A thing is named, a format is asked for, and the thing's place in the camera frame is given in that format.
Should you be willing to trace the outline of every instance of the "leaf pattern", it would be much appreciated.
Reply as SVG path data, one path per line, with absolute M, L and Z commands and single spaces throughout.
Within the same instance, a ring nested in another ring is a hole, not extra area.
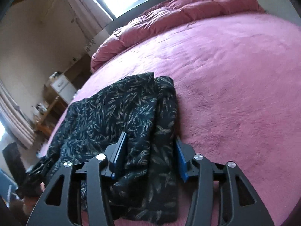
M 152 72 L 128 76 L 90 98 L 75 102 L 56 132 L 47 155 L 30 181 L 47 184 L 65 161 L 87 162 L 128 134 L 122 176 L 106 184 L 114 218 L 156 224 L 176 220 L 177 187 L 173 171 L 176 92 L 169 77 Z M 81 184 L 87 209 L 86 183 Z

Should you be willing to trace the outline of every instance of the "pink bedspread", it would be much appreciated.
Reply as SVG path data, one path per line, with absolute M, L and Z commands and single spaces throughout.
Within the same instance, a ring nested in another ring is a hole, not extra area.
M 280 226 L 301 197 L 300 28 L 249 12 L 162 30 L 133 47 L 134 38 L 126 46 L 122 37 L 109 38 L 93 57 L 92 66 L 100 68 L 73 101 L 132 74 L 172 77 L 182 141 L 211 161 L 237 162 Z M 110 41 L 117 45 L 111 51 L 104 49 Z M 180 195 L 179 220 L 171 225 L 186 222 L 190 194 Z M 149 225 L 122 219 L 115 224 Z

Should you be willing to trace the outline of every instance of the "black leaf-patterned pants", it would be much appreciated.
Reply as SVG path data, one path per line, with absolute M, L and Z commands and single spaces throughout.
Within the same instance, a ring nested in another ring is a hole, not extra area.
M 128 143 L 123 176 L 105 185 L 114 218 L 173 222 L 177 217 L 176 116 L 171 78 L 155 78 L 153 72 L 126 77 L 71 104 L 47 155 L 36 167 L 45 174 L 43 182 L 47 184 L 65 161 L 87 162 L 116 143 L 125 131 Z M 89 210 L 84 182 L 81 194 L 82 208 Z

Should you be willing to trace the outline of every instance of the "pink curtain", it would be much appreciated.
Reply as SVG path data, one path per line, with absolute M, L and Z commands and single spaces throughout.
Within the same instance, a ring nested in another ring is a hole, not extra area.
M 29 149 L 34 142 L 35 132 L 31 125 L 14 108 L 13 103 L 14 101 L 0 81 L 0 115 L 10 131 Z
M 85 36 L 91 40 L 112 21 L 96 0 L 67 0 L 80 21 Z

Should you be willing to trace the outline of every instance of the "white cabinet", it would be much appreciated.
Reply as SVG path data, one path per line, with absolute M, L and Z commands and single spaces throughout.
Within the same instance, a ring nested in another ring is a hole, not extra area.
M 67 104 L 70 104 L 76 93 L 76 88 L 65 75 L 60 75 L 55 82 L 51 84 L 51 87 Z

